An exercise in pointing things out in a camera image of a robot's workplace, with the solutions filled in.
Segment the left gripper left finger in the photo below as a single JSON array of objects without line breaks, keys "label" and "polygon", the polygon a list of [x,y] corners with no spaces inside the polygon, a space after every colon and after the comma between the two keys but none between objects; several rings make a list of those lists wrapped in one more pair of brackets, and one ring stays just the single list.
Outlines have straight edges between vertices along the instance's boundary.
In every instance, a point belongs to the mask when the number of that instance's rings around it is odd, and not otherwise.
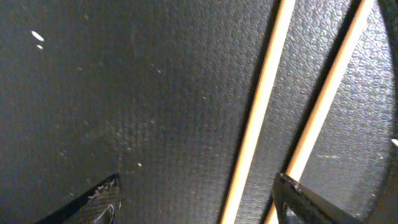
[{"label": "left gripper left finger", "polygon": [[36,224],[118,224],[121,208],[120,175],[113,174]]}]

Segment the wooden chopstick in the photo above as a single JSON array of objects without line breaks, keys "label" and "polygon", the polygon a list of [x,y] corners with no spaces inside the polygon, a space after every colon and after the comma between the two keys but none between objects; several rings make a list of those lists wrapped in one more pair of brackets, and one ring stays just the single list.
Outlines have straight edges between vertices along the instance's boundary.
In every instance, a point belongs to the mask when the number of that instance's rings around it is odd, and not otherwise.
[{"label": "wooden chopstick", "polygon": [[236,219],[261,132],[262,123],[266,115],[267,106],[274,86],[294,6],[295,0],[280,1],[267,51],[262,63],[261,72],[259,74],[256,92],[249,113],[248,122],[245,127],[239,155],[236,160],[233,176],[229,185],[228,195],[220,218],[221,224],[233,224]]},{"label": "wooden chopstick", "polygon": [[[277,67],[284,46],[287,29],[294,9],[294,1],[281,1],[272,29],[269,45],[257,87],[257,100],[261,106],[267,106],[271,96]],[[333,99],[341,83],[349,60],[359,40],[374,0],[362,0],[356,10],[349,29],[328,72],[320,94],[310,113],[294,154],[286,169],[286,174],[294,180],[300,180],[313,147],[320,134],[323,123],[330,110]]]}]

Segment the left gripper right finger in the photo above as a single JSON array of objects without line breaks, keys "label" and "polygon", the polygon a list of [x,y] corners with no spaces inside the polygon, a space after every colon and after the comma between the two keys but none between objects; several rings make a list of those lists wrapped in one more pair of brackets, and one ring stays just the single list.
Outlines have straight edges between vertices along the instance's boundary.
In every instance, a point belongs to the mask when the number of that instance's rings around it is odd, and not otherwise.
[{"label": "left gripper right finger", "polygon": [[361,224],[359,219],[285,173],[276,173],[272,197],[279,223]]}]

